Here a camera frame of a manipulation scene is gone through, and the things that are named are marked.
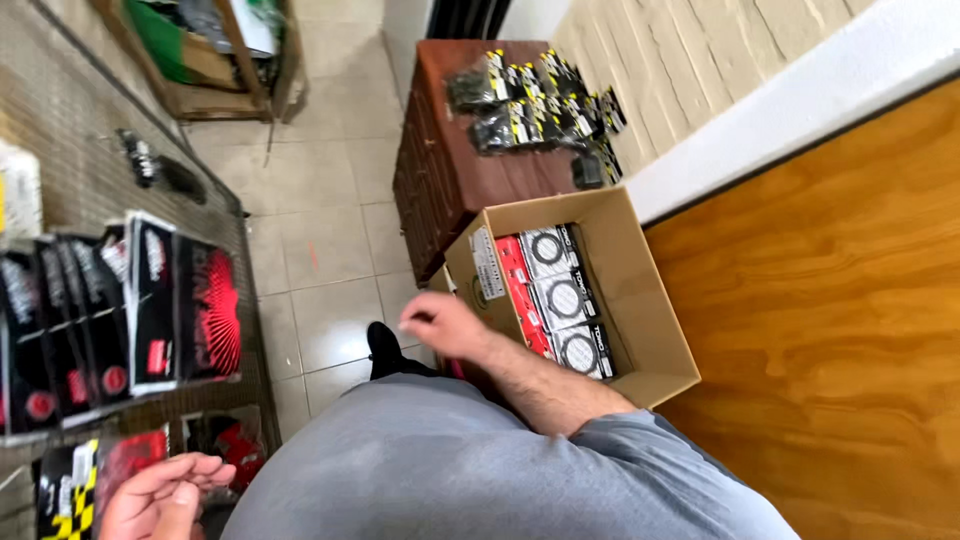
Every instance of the person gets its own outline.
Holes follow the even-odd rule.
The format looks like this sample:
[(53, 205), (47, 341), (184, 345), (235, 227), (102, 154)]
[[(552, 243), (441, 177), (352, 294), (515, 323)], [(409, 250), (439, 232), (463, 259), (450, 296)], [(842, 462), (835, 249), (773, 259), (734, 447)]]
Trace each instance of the person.
[[(484, 369), (519, 417), (403, 358), (394, 335), (371, 324), (372, 380), (279, 449), (222, 538), (797, 538), (662, 417), (489, 330), (455, 297), (420, 294), (399, 327)], [(202, 456), (174, 459), (161, 465), (174, 483), (120, 490), (106, 520), (122, 514), (131, 535), (106, 540), (151, 527), (156, 539), (196, 534), (200, 493), (231, 471)], [(166, 505), (129, 525), (120, 498), (150, 488)]]

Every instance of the beige floor tile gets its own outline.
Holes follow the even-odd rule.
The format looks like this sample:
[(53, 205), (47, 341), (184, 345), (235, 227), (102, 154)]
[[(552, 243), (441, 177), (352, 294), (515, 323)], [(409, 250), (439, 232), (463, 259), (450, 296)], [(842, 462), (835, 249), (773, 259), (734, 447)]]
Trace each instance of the beige floor tile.
[(274, 382), (274, 403), (276, 420), (280, 427), (280, 438), (287, 442), (310, 421), (310, 410), (306, 404), (306, 386), (303, 377)]
[(267, 168), (276, 213), (348, 207), (358, 202), (344, 141), (275, 144)]
[(259, 120), (194, 122), (184, 131), (194, 147), (266, 144), (270, 124)]
[(290, 300), (290, 293), (265, 296), (258, 303), (270, 378), (282, 380), (303, 375), (297, 323), (294, 322), (294, 305)]
[(394, 170), (399, 145), (399, 137), (347, 141), (350, 168), (361, 205), (394, 200)]
[(370, 380), (372, 363), (367, 359), (356, 360), (322, 371), (308, 373), (306, 396), (310, 403), (310, 416), (317, 416), (330, 406), (344, 392), (362, 382)]
[(332, 99), (340, 113), (347, 138), (400, 135), (400, 102), (390, 77), (344, 77), (334, 87)]
[(407, 253), (407, 242), (400, 234), (400, 216), (396, 213), (396, 205), (364, 205), (363, 219), (367, 225), (376, 274), (410, 270), (410, 255)]
[(308, 77), (393, 77), (378, 23), (303, 21), (300, 30)]
[(383, 21), (385, 0), (297, 0), (297, 19), (351, 22)]
[(414, 345), (403, 349), (403, 356), (416, 360), (426, 367), (437, 369), (437, 354), (426, 345)]
[(376, 286), (380, 289), (380, 303), (383, 305), (383, 322), (396, 334), (400, 347), (411, 347), (419, 341), (415, 337), (400, 331), (396, 326), (400, 313), (415, 296), (420, 294), (413, 272), (384, 274), (376, 277)]
[(240, 197), (246, 211), (253, 215), (272, 215), (276, 213), (276, 205), (264, 168), (266, 156), (266, 144), (253, 144), (209, 147), (204, 149), (201, 158)]
[(343, 138), (344, 126), (330, 96), (337, 80), (317, 78), (310, 81), (306, 107), (289, 124), (277, 123), (275, 142), (330, 140)]
[(281, 216), (254, 217), (247, 221), (253, 279), (260, 296), (290, 290), (281, 230)]
[(290, 288), (373, 275), (360, 207), (279, 216)]
[(383, 320), (375, 279), (295, 290), (292, 296), (305, 373), (370, 354), (367, 325)]

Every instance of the gray t-shirt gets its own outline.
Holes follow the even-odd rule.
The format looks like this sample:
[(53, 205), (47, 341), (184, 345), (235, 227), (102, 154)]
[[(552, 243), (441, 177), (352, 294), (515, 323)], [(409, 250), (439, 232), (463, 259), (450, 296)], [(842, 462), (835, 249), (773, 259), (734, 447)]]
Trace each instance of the gray t-shirt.
[(565, 439), (473, 386), (361, 384), (280, 448), (223, 538), (797, 538), (758, 493), (645, 410)]

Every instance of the black shoe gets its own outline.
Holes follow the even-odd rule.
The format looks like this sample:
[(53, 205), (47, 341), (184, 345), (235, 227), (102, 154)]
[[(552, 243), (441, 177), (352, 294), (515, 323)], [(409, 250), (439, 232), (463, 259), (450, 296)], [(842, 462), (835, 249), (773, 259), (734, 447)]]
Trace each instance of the black shoe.
[(400, 342), (387, 325), (373, 321), (367, 325), (367, 345), (370, 345), (370, 359), (374, 363), (394, 363), (402, 358)]

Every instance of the hand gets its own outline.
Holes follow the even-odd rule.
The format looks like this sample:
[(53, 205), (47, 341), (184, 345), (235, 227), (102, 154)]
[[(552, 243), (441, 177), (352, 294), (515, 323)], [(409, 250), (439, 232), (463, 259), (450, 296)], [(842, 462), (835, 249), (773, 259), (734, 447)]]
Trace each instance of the hand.
[(493, 331), (451, 294), (424, 292), (400, 313), (401, 331), (444, 356), (479, 362), (488, 352)]
[(233, 480), (236, 467), (200, 453), (171, 457), (125, 481), (107, 506), (102, 540), (203, 538), (195, 524), (200, 496)]

